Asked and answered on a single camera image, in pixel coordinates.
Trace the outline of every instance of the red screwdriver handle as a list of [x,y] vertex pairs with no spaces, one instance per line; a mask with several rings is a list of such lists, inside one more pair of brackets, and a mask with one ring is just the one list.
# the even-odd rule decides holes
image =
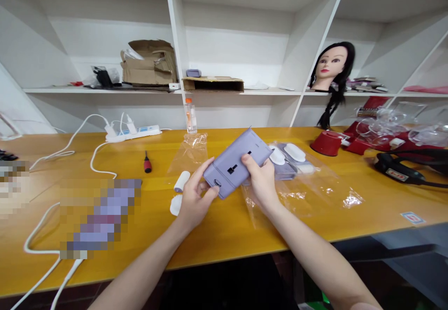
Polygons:
[[149,162],[149,160],[147,160],[147,161],[145,161],[145,163],[143,163],[143,167],[145,168],[146,173],[150,173],[153,169],[151,162]]

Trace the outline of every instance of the screwdriver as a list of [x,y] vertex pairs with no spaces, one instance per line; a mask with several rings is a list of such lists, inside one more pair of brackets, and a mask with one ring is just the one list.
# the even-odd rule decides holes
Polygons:
[[143,163],[143,167],[145,168],[146,173],[150,173],[153,169],[151,162],[148,159],[148,152],[145,151],[145,162]]

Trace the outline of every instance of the hand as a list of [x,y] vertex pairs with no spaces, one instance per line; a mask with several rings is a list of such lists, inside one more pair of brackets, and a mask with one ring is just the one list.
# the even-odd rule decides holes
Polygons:
[[251,174],[254,202],[266,214],[271,208],[280,204],[279,197],[275,191],[274,165],[270,159],[259,167],[257,162],[249,154],[244,154],[241,161]]
[[[205,169],[214,159],[210,158],[202,163],[183,187],[182,204],[177,220],[189,231],[201,223],[209,210],[210,204],[218,196],[218,186],[210,187],[206,182],[199,183]],[[204,190],[207,190],[207,192],[201,197]]]

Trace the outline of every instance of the mannequin head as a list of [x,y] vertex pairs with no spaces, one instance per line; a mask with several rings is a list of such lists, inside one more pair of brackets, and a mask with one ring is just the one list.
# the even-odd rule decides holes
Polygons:
[[344,92],[354,60],[355,47],[350,42],[328,46],[317,59],[309,86],[314,90],[329,91],[331,83],[335,82],[338,89]]
[[[330,117],[339,104],[345,102],[344,92],[347,78],[350,76],[355,61],[355,47],[350,42],[334,43],[321,52],[314,66],[309,86],[314,90],[331,93],[330,101],[318,121],[323,129],[330,127]],[[331,83],[336,83],[335,90]]]

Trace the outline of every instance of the plastic bottle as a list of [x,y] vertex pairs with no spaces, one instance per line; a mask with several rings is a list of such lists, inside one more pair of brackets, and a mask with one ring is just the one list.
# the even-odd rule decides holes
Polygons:
[[185,99],[185,107],[187,109],[187,132],[188,134],[197,133],[196,110],[191,98]]

